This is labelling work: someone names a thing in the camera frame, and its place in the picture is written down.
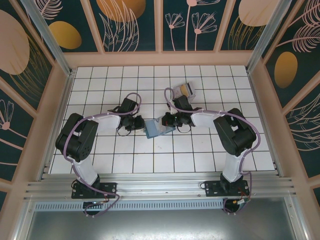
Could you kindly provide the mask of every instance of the small box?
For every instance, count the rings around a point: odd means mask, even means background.
[[[148,139],[170,133],[174,130],[176,130],[175,127],[162,125],[162,116],[157,119],[145,121],[144,131]]]
[[[185,95],[188,98],[189,103],[192,103],[192,101],[194,100],[194,98],[196,96],[195,89],[193,88],[193,86],[190,82],[188,82],[187,84],[175,86],[173,88],[173,92],[174,92],[175,99],[181,97],[182,95]]]

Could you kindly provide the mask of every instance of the white grid mat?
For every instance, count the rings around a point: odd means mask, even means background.
[[[145,120],[158,118],[168,112],[164,89],[186,82],[195,88],[193,108],[238,108],[261,133],[261,144],[246,157],[244,171],[275,169],[244,66],[79,67],[63,125],[72,113],[105,113],[132,92],[142,97],[139,115]],[[189,127],[180,130],[187,132]],[[142,130],[119,136],[113,129],[96,136],[90,157],[99,174],[220,172],[226,152],[215,129],[193,127],[188,133],[175,130],[153,139],[147,139]],[[53,155],[49,173],[72,173],[59,151]]]

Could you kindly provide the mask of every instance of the cable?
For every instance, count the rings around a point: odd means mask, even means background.
[[[186,132],[184,132],[184,131],[180,131],[180,129],[179,129],[179,127],[178,126],[176,126],[176,129],[178,130],[178,132],[179,133],[181,133],[181,134],[187,134],[187,133],[189,133],[189,132],[191,132],[191,126],[190,125],[188,125],[189,126],[189,131],[186,131]]]
[[[77,179],[76,180],[73,180],[73,182],[71,183],[71,188],[73,189],[74,188],[74,183],[77,181]]]
[[[128,135],[132,132],[132,131],[130,130],[128,134],[126,134],[126,135],[121,135],[121,134],[119,133],[119,130],[120,130],[120,128],[118,128],[118,129],[116,130],[116,133],[117,133],[120,137],[128,136]]]
[[[205,182],[200,183],[200,188],[203,189],[203,190],[206,190],[205,187],[202,187],[202,186],[201,186],[202,184],[205,184]]]
[[[257,141],[257,143],[256,143],[256,145],[255,145],[254,147],[248,149],[248,150],[243,154],[243,156],[242,156],[242,158],[241,158],[241,161],[240,161],[240,164],[239,164],[239,172],[240,172],[240,174],[243,175],[243,176],[245,176],[245,175],[250,175],[249,198],[251,198],[251,192],[252,192],[252,173],[251,173],[251,171],[248,171],[248,172],[246,172],[246,173],[243,173],[243,172],[242,172],[242,166],[243,166],[245,157],[246,157],[249,153],[251,153],[253,150],[257,149],[257,147],[260,145],[261,137],[260,137],[260,134],[259,134],[259,131],[257,130],[257,128],[256,128],[251,122],[249,122],[248,120],[244,119],[243,117],[238,116],[238,115],[236,115],[236,114],[232,114],[232,113],[230,113],[230,112],[226,112],[226,111],[214,111],[214,110],[203,110],[203,109],[188,111],[188,110],[179,109],[179,108],[177,108],[176,106],[174,106],[174,105],[169,101],[169,99],[167,98],[166,93],[167,93],[168,90],[171,91],[171,93],[172,93],[172,98],[175,97],[174,90],[173,90],[172,88],[170,88],[170,87],[167,87],[166,89],[164,89],[164,98],[165,98],[165,101],[167,102],[167,104],[168,104],[171,108],[173,108],[173,109],[175,109],[175,110],[177,110],[177,111],[179,111],[179,112],[188,113],[188,114],[209,113],[209,114],[218,114],[218,115],[228,115],[228,116],[230,116],[230,117],[237,118],[237,119],[245,122],[246,124],[248,124],[250,127],[252,127],[252,129],[254,130],[254,132],[255,132],[255,134],[256,134],[256,136],[257,136],[257,138],[258,138],[258,141]],[[226,210],[226,208],[225,208],[226,201],[227,201],[227,199],[226,199],[225,201],[223,201],[223,211],[224,211],[225,213],[227,213],[227,211],[225,211],[225,210]]]
[[[68,158],[68,156],[67,156],[67,147],[68,147],[69,141],[70,141],[72,135],[74,134],[75,130],[76,130],[77,127],[78,127],[81,123],[83,123],[84,121],[86,121],[86,120],[92,120],[92,119],[94,119],[94,118],[100,118],[100,117],[104,117],[104,116],[123,116],[123,115],[132,114],[133,112],[137,111],[137,110],[140,108],[140,106],[141,106],[142,98],[141,98],[141,96],[140,96],[138,93],[135,93],[135,92],[129,93],[129,94],[126,96],[126,98],[129,97],[129,96],[132,95],[132,94],[135,94],[135,95],[137,95],[137,96],[139,97],[139,103],[138,103],[138,105],[137,105],[137,107],[136,107],[135,109],[133,109],[132,111],[129,111],[129,112],[125,112],[125,113],[106,112],[106,113],[100,113],[100,114],[96,114],[96,115],[84,117],[83,119],[81,119],[80,121],[78,121],[78,122],[74,125],[73,129],[71,130],[71,132],[69,133],[68,137],[66,138],[65,145],[64,145],[64,147],[63,147],[63,157],[64,157],[65,160],[67,160],[68,162],[71,163],[72,169],[73,169],[75,175],[77,176],[77,179],[78,179],[81,183],[83,183],[84,185],[86,185],[89,189],[91,189],[91,190],[93,190],[93,191],[95,191],[95,192],[97,192],[97,193],[101,193],[101,194],[103,194],[104,196],[105,196],[105,195],[112,195],[112,196],[116,196],[116,197],[117,197],[117,199],[116,199],[109,207],[107,207],[107,208],[106,208],[105,210],[103,210],[103,211],[98,212],[96,215],[92,215],[92,216],[91,216],[92,218],[101,216],[102,214],[106,213],[110,208],[112,208],[112,207],[119,201],[120,195],[119,195],[119,194],[116,194],[116,193],[113,193],[113,192],[101,191],[101,190],[96,189],[96,188],[92,187],[91,185],[89,185],[89,184],[80,176],[80,174],[78,173],[78,171],[77,171],[77,169],[76,169],[76,167],[75,167],[75,165],[74,165],[74,160]],[[101,205],[101,203],[91,204],[90,207],[96,206],[96,205]],[[88,217],[88,216],[90,216],[90,215],[87,213],[87,209],[88,209],[88,206],[84,209],[84,213],[85,213],[85,215]]]

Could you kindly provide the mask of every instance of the yellow object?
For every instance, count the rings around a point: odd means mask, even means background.
[[[184,84],[180,87],[180,91],[183,95],[185,95],[186,97],[189,97],[189,93],[188,93],[188,89],[187,89],[187,85]]]
[[[0,69],[11,75],[21,74],[30,56],[28,35],[9,13],[0,10]]]
[[[136,18],[139,18],[146,9],[146,0],[96,0],[100,10],[109,19],[116,22],[128,22],[130,17],[125,13],[125,4],[128,12],[132,10]]]
[[[80,47],[82,39],[80,33],[71,24],[65,21],[55,21],[49,25],[56,42],[65,49]]]
[[[250,27],[264,26],[269,22],[279,0],[242,0],[239,5],[241,22]]]
[[[283,52],[275,63],[275,83],[282,89],[288,87],[295,79],[297,70],[298,61],[296,56],[289,51]]]

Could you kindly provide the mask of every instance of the pink flower drawing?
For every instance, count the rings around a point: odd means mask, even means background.
[[[172,16],[171,16],[170,13],[168,13],[168,14],[165,15],[165,20],[166,20],[166,23],[168,24],[168,26],[170,28],[172,47],[173,47],[173,51],[175,51],[176,49],[175,49],[172,29],[177,29],[177,28],[184,27],[185,26],[185,22],[183,21],[181,13],[179,13],[179,14],[174,13],[174,14],[172,14]]]
[[[7,104],[5,103],[5,101],[3,99],[0,100],[0,136],[1,136],[1,132],[2,131],[11,131],[13,132],[14,134],[22,137],[22,138],[27,138],[26,136],[12,130],[10,128],[10,123],[11,123],[11,120],[12,120],[12,117],[13,117],[13,114],[14,114],[14,109],[15,109],[15,105],[8,101]],[[23,147],[20,147],[18,145],[15,145],[9,141],[6,141],[2,138],[0,138],[0,142],[1,143],[4,143],[10,147],[13,147],[13,148],[16,148],[16,149],[19,149],[19,150],[23,150]],[[12,166],[16,166],[17,164],[16,163],[6,163],[6,162],[0,162],[0,164],[2,165],[12,165]]]
[[[214,13],[204,13],[199,18],[199,13],[192,14],[192,25],[195,33],[194,50],[197,51],[197,38],[199,34],[211,33],[217,30],[215,25],[216,19]]]
[[[188,4],[188,12],[186,16],[186,29],[185,29],[185,50],[188,51],[188,26],[189,26],[189,16],[191,7],[212,5],[219,3],[220,0],[186,0]]]

